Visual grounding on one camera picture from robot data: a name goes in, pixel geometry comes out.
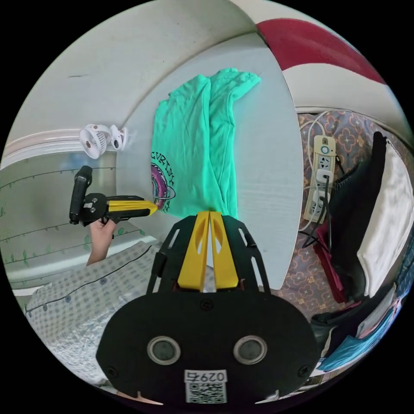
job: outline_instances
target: white blanket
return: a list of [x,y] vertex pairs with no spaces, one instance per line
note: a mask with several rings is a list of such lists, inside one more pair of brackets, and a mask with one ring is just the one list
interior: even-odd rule
[[[145,295],[157,251],[139,242],[84,269],[66,271],[38,289],[26,306],[26,318],[46,347],[89,384],[109,385],[95,357],[99,341],[112,315]],[[214,291],[209,267],[205,286],[205,292]]]

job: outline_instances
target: graphic print on shirt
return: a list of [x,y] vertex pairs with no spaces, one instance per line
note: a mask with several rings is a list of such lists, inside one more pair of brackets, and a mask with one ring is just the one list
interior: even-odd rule
[[170,200],[176,196],[174,191],[174,174],[170,163],[166,157],[159,152],[152,152],[151,158],[156,160],[159,165],[151,163],[151,181],[154,204],[158,210],[167,213]]

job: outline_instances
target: number label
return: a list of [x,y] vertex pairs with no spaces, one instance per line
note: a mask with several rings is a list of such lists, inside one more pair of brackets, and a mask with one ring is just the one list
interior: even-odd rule
[[185,383],[226,383],[227,372],[226,370],[211,370],[211,371],[198,371],[198,370],[185,370],[184,371]]

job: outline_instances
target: screw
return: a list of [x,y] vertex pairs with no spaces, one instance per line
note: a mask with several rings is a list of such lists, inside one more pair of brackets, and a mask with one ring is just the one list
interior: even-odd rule
[[213,307],[214,307],[214,303],[210,299],[205,299],[205,300],[201,301],[201,303],[200,303],[200,309],[202,311],[210,311],[210,310],[213,309]]
[[118,376],[118,371],[114,367],[108,367],[107,372],[112,378],[116,378]]
[[310,368],[307,365],[305,365],[298,371],[298,375],[307,376],[309,374],[309,371],[310,371]]

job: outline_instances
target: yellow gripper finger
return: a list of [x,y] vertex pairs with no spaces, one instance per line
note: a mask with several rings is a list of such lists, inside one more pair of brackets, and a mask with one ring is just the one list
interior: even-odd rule
[[178,277],[181,289],[203,292],[206,275],[209,212],[197,214],[187,252]]
[[233,289],[238,285],[238,276],[221,213],[210,212],[210,226],[216,290]]
[[150,214],[157,211],[158,207],[147,200],[111,200],[109,202],[108,211],[110,213],[117,211],[129,211],[129,210],[145,210],[148,209]]

